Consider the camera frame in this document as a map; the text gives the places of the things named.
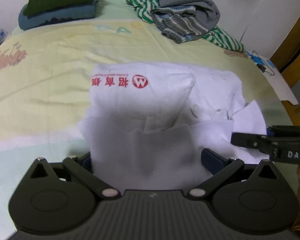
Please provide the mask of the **white t-shirt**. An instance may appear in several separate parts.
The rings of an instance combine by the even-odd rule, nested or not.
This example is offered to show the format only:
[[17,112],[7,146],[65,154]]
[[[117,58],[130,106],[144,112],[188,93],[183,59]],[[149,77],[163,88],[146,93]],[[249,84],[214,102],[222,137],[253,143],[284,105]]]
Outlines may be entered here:
[[209,148],[258,164],[257,150],[231,144],[233,132],[264,135],[258,104],[246,102],[230,71],[168,62],[98,64],[91,105],[79,122],[95,176],[118,189],[178,190],[210,178]]

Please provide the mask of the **white side desk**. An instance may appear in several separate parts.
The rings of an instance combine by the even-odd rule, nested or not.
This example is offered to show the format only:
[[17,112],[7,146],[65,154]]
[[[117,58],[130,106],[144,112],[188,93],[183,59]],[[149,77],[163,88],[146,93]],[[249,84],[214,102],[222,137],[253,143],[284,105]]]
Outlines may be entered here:
[[293,94],[289,85],[286,83],[285,79],[282,77],[282,75],[279,72],[279,70],[277,69],[277,67],[274,69],[274,72],[275,72],[274,76],[270,76],[266,73],[263,73],[263,75],[266,77],[266,79],[270,83],[271,87],[277,94],[278,98],[281,101],[289,101],[292,105],[298,105],[299,102],[298,102],[297,98]]

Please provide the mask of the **white power strip blue sockets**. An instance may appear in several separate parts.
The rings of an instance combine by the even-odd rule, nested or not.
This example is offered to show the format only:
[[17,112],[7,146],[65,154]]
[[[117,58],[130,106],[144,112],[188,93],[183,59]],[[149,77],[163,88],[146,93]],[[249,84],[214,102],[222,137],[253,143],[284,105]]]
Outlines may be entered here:
[[263,59],[263,58],[260,58],[260,57],[253,57],[253,61],[256,64],[276,68],[275,65],[269,59]]

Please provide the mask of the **yellow green baby blanket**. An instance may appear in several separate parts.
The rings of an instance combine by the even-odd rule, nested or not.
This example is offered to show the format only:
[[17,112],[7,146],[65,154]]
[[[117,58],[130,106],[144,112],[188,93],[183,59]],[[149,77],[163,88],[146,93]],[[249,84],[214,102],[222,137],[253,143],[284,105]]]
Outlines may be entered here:
[[267,125],[291,124],[249,57],[204,39],[176,44],[141,21],[125,0],[100,0],[93,20],[15,29],[0,46],[0,239],[15,232],[8,202],[34,159],[59,162],[87,152],[77,123],[90,105],[96,64],[157,61],[229,70]]

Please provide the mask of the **grey blue striped sweater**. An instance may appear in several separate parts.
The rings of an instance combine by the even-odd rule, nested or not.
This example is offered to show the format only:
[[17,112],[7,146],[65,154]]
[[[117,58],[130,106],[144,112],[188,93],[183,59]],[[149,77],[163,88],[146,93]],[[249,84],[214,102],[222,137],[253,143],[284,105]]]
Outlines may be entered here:
[[194,5],[157,7],[150,14],[162,36],[177,44],[200,39],[209,32],[196,20]]

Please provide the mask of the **grey fleece garment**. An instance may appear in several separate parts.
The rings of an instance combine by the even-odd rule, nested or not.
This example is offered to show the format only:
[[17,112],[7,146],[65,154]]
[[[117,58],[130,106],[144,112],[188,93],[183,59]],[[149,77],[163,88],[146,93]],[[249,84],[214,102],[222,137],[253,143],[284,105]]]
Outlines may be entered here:
[[213,29],[220,19],[220,12],[213,0],[159,0],[161,7],[194,6],[195,19],[208,31]]

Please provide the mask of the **green white striped shirt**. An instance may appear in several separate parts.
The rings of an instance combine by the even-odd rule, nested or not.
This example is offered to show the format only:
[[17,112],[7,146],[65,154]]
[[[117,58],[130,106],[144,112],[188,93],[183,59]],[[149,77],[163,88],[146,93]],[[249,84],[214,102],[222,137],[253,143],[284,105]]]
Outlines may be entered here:
[[[132,6],[136,11],[137,16],[144,22],[156,26],[150,12],[151,10],[159,7],[159,0],[126,0],[126,4]],[[237,51],[240,53],[245,52],[245,48],[241,42],[233,38],[218,26],[214,27],[202,38],[223,49]]]

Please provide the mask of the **wooden window frame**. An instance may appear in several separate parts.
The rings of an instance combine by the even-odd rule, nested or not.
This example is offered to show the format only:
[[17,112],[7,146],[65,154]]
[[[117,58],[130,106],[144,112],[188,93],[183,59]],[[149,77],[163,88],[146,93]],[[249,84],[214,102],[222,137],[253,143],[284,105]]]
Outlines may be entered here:
[[289,88],[300,81],[300,16],[270,60]]

